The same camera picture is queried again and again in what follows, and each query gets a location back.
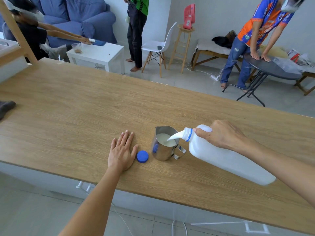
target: ripped jeans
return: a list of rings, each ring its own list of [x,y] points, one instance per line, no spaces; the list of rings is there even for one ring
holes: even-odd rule
[[[223,74],[221,77],[221,83],[227,83],[227,80],[230,77],[231,71],[235,63],[237,63],[238,58],[245,53],[250,53],[250,47],[248,47],[244,42],[240,41],[236,37],[233,41],[231,52],[227,58],[227,62],[223,69]],[[252,65],[249,64],[246,60],[243,60],[241,72],[239,73],[237,86],[240,88],[246,88],[246,81],[250,77],[250,72],[252,70]]]

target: hair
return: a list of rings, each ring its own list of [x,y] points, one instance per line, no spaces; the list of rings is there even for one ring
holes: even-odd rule
[[[12,3],[13,6],[26,10],[26,11],[34,11],[37,10],[36,5],[30,0],[7,0]],[[10,10],[13,15],[20,15],[20,12],[17,10]]]

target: round black table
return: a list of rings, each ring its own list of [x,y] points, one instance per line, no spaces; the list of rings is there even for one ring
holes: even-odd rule
[[[237,87],[239,89],[247,90],[247,92],[243,94],[241,97],[239,97],[236,101],[240,100],[246,94],[248,94],[247,96],[248,98],[250,97],[250,95],[253,95],[254,98],[257,99],[265,107],[265,104],[254,94],[254,92],[259,87],[259,85],[266,79],[268,75],[274,76],[279,79],[288,79],[288,80],[298,80],[302,77],[302,75],[285,72],[276,63],[273,62],[274,57],[270,57],[271,61],[266,62],[264,59],[256,60],[252,58],[250,53],[246,53],[244,55],[244,59],[248,63],[250,63],[254,68],[256,68],[259,72],[256,75],[256,77],[253,79],[253,81],[250,83],[250,85],[245,89],[240,88],[234,84],[229,84],[225,87],[225,89],[222,92],[224,92],[226,88],[230,85]]]

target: t-shirt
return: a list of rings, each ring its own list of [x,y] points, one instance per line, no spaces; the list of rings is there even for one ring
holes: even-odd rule
[[[149,13],[149,0],[131,0],[136,4],[136,8],[141,11],[144,15]]]
[[[250,38],[252,37],[253,22],[262,21],[259,29],[257,46],[259,47],[267,38],[268,33],[278,25],[286,26],[291,20],[293,13],[282,12],[276,9],[279,0],[262,0],[258,5],[254,16],[250,19],[238,34],[238,39],[250,46]]]
[[[39,44],[46,43],[47,31],[40,29],[35,25],[23,24],[19,22],[17,22],[17,24],[27,43],[32,49],[36,59],[40,60],[44,57],[48,58],[48,54],[39,47]],[[3,24],[2,29],[5,39],[16,41],[14,35],[6,23]]]

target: person in green shirt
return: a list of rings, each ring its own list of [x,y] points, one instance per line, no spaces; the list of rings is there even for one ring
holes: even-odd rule
[[[130,17],[128,27],[128,44],[131,58],[128,62],[134,62],[136,65],[130,71],[136,72],[142,67],[142,32],[146,24],[149,0],[124,0],[128,3],[128,16]]]

